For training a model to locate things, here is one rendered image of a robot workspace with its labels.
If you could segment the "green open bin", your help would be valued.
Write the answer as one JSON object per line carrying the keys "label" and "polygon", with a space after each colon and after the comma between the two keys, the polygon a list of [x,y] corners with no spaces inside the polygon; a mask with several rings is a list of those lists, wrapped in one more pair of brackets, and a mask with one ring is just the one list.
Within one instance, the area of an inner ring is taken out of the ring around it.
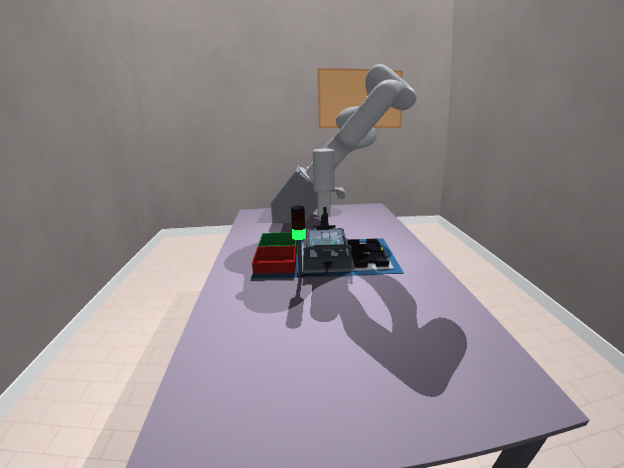
{"label": "green open bin", "polygon": [[292,232],[262,233],[258,247],[270,246],[296,246],[297,254],[297,240],[293,239]]}

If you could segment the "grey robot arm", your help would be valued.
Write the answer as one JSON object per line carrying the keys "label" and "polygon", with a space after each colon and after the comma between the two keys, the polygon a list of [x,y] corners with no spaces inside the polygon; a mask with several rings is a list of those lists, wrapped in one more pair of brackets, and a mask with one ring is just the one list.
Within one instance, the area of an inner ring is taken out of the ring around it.
{"label": "grey robot arm", "polygon": [[382,64],[368,71],[365,85],[367,98],[359,107],[350,107],[338,114],[336,124],[340,131],[323,149],[313,150],[313,162],[307,169],[299,168],[315,190],[336,192],[338,199],[345,199],[345,192],[335,188],[337,166],[351,151],[374,143],[377,133],[373,127],[390,107],[407,110],[417,98],[411,86]]}

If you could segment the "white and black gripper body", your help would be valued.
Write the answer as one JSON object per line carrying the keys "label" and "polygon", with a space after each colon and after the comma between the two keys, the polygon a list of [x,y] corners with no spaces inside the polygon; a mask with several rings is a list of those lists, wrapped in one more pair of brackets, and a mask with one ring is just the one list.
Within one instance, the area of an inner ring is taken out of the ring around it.
{"label": "white and black gripper body", "polygon": [[[323,214],[323,207],[327,207],[327,213],[330,216],[330,207],[331,207],[331,192],[321,192],[321,191],[317,191],[315,190],[315,192],[317,192],[317,212],[318,212],[318,217],[324,215]],[[328,217],[329,217],[328,216]]]}

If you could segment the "red bin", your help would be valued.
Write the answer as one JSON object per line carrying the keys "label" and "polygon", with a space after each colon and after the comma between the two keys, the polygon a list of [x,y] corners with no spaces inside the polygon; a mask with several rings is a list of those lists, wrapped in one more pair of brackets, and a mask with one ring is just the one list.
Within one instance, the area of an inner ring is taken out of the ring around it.
{"label": "red bin", "polygon": [[257,247],[252,269],[253,274],[295,273],[296,246]]}

